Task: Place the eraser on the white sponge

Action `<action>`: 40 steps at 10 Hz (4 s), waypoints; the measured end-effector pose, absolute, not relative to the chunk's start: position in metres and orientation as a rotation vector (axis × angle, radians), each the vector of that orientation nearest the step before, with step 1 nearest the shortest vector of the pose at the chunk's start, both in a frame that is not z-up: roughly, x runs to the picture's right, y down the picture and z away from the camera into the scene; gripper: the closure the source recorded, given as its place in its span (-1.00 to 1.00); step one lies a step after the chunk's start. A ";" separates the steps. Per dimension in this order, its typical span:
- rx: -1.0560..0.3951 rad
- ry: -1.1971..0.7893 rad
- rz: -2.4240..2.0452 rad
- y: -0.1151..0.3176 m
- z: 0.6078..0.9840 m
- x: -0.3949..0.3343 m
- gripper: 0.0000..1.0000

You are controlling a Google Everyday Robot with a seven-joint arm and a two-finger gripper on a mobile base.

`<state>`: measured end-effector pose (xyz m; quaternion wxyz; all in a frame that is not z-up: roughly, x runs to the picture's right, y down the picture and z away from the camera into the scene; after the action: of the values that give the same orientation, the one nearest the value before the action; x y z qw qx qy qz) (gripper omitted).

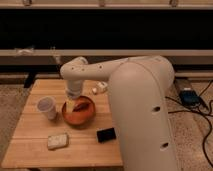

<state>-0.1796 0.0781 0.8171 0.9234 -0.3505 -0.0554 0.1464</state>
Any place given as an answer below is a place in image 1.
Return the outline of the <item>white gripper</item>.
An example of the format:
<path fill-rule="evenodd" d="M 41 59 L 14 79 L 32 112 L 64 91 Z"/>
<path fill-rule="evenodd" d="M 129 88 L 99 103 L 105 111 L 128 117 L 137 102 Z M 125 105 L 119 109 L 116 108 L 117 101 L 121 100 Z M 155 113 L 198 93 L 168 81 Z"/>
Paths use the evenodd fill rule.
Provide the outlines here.
<path fill-rule="evenodd" d="M 69 99 L 66 100 L 66 112 L 72 113 L 74 108 L 76 107 L 76 101 L 70 99 L 77 99 L 83 90 L 83 82 L 82 81 L 67 81 L 66 94 Z"/>

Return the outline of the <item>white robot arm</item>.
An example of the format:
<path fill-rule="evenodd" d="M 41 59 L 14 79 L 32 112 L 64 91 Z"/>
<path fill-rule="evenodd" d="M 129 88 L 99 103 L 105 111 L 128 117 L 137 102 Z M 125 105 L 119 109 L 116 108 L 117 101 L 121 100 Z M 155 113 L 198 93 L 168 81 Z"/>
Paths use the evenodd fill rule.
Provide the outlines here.
<path fill-rule="evenodd" d="M 90 64 L 78 57 L 64 64 L 70 99 L 86 80 L 108 84 L 108 102 L 124 171 L 181 171 L 172 137 L 165 93 L 174 69 L 162 56 L 138 56 Z"/>

